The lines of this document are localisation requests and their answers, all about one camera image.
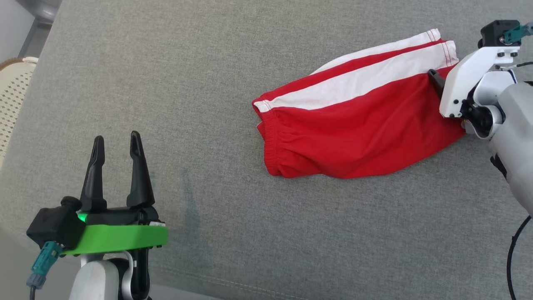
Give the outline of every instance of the green led light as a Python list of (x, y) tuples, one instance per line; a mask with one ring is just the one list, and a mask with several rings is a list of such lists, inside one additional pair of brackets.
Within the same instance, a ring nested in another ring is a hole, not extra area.
[(83, 222), (85, 222), (85, 220), (87, 219), (87, 214), (84, 213), (84, 212), (80, 212), (80, 213), (78, 214), (78, 218), (79, 218), (80, 220), (82, 220)]

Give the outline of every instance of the gray couch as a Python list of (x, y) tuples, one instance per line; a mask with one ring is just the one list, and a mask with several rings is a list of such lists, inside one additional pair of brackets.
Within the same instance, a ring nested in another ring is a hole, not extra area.
[[(389, 176), (288, 180), (264, 167), (251, 102), (431, 28), (464, 57), (482, 26), (531, 12), (528, 0), (65, 0), (0, 173), (0, 224), (35, 247), (27, 226), (80, 194), (96, 135), (104, 197), (122, 206), (138, 130), (170, 234), (152, 252), (157, 284), (226, 300), (507, 298), (507, 249), (527, 213), (485, 142), (465, 137)], [(533, 39), (520, 53), (533, 59)], [(533, 293), (532, 249), (527, 227), (519, 299)]]

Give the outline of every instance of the teal cable connector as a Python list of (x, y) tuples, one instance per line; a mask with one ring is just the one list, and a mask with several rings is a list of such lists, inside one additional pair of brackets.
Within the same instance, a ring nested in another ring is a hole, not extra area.
[(26, 285), (41, 289), (46, 281), (48, 271), (50, 271), (50, 268), (58, 260), (62, 252), (63, 249), (56, 242), (46, 242), (33, 266), (31, 266), (32, 274), (26, 281)]
[(533, 22), (506, 31), (503, 34), (503, 39), (505, 41), (505, 44), (512, 44), (518, 42), (523, 37), (528, 35), (533, 35)]

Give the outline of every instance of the red and white shorts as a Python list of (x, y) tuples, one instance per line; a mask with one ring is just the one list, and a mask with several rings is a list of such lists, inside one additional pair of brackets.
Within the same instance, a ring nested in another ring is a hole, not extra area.
[(437, 29), (347, 54), (261, 95), (253, 107), (274, 176), (385, 175), (442, 150), (464, 134), (443, 118), (427, 71), (445, 77), (455, 43)]

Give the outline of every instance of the green bracket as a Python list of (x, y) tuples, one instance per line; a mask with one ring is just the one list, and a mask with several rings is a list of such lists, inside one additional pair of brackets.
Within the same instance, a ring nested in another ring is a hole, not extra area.
[(167, 244), (168, 229), (149, 225), (89, 225), (74, 250), (65, 255), (111, 253)]

